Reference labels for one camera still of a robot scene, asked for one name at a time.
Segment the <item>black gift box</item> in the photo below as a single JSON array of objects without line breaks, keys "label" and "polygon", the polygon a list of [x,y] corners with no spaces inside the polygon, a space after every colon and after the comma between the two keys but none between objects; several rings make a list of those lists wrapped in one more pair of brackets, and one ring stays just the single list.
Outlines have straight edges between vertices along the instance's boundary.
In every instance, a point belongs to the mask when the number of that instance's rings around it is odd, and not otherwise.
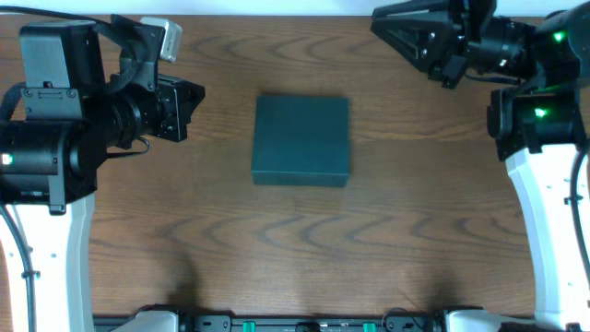
[{"label": "black gift box", "polygon": [[345,187],[350,152],[347,98],[256,99],[251,164],[255,184]]}]

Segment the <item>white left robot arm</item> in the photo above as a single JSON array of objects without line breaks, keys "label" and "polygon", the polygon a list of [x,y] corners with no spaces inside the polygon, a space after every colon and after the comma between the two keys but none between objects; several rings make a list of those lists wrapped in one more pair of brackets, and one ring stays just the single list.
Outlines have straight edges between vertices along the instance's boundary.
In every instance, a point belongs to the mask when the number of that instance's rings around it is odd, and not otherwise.
[{"label": "white left robot arm", "polygon": [[89,234],[98,170],[135,142],[180,142],[205,89],[159,73],[182,28],[40,11],[1,103],[1,243],[17,331],[92,331]]}]

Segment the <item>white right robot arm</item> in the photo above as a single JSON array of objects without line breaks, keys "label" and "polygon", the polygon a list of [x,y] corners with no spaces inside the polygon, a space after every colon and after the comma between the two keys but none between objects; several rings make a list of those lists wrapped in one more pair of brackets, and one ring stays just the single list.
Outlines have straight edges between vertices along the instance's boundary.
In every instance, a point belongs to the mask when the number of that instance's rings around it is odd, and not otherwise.
[{"label": "white right robot arm", "polygon": [[585,331],[589,327],[589,5],[537,25],[496,15],[493,1],[406,1],[372,12],[372,32],[452,89],[491,82],[487,130],[518,196],[535,277],[530,318],[477,307],[394,314],[388,330]]}]

